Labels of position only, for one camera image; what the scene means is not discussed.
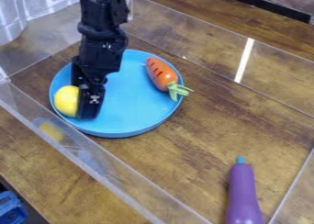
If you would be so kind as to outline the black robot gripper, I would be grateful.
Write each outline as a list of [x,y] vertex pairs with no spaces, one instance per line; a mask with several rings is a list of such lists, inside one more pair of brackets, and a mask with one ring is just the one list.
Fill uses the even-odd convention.
[[77,117],[97,117],[104,100],[107,75],[120,70],[127,34],[119,27],[77,25],[83,34],[79,55],[72,58],[71,84],[79,86]]

